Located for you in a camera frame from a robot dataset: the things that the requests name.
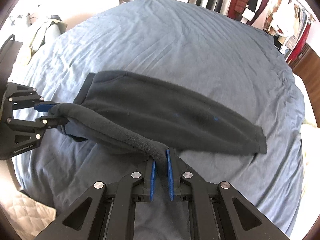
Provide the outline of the dark navy fleece pants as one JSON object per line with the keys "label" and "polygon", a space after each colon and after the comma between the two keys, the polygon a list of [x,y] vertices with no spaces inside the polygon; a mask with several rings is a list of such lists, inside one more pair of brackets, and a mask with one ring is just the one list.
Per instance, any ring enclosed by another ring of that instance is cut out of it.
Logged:
{"label": "dark navy fleece pants", "polygon": [[88,74],[73,103],[53,106],[61,133],[109,153],[141,153],[167,171],[166,150],[254,155],[267,152],[263,129],[197,92],[120,70]]}

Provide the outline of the quilted white floor mat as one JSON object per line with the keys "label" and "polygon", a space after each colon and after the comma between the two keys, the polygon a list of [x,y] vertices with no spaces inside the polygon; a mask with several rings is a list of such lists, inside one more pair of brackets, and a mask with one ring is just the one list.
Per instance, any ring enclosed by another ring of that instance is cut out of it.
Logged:
{"label": "quilted white floor mat", "polygon": [[17,190],[1,193],[1,208],[21,239],[34,239],[56,217],[56,209]]}

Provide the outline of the blue-grey bed duvet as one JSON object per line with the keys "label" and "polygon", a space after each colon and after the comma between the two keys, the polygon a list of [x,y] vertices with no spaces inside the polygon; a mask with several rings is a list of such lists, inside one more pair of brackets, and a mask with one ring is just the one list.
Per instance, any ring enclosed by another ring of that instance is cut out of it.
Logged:
{"label": "blue-grey bed duvet", "polygon": [[[104,70],[175,83],[260,126],[267,154],[182,151],[180,157],[206,181],[229,181],[291,235],[303,181],[304,97],[271,36],[193,4],[136,0],[43,45],[27,67],[12,75],[46,100],[72,103],[87,74]],[[94,142],[75,142],[50,129],[39,148],[13,162],[26,194],[58,214],[96,181],[118,181],[141,157],[111,155]],[[190,239],[187,203],[171,202],[159,177],[153,202],[137,204],[135,239]]]}

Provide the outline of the wooden headboard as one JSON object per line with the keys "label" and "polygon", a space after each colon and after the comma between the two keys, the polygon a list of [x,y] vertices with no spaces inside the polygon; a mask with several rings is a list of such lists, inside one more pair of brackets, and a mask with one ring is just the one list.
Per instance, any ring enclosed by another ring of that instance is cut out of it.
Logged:
{"label": "wooden headboard", "polygon": [[304,82],[313,113],[319,127],[319,56],[306,43],[296,61],[292,64],[293,72]]}

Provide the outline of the clothes rack with garments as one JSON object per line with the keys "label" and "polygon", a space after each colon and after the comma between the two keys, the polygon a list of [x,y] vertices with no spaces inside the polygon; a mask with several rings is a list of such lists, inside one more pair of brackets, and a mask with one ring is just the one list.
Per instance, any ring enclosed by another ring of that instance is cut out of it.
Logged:
{"label": "clothes rack with garments", "polygon": [[224,0],[221,12],[271,35],[288,63],[306,45],[319,53],[319,19],[307,0]]}

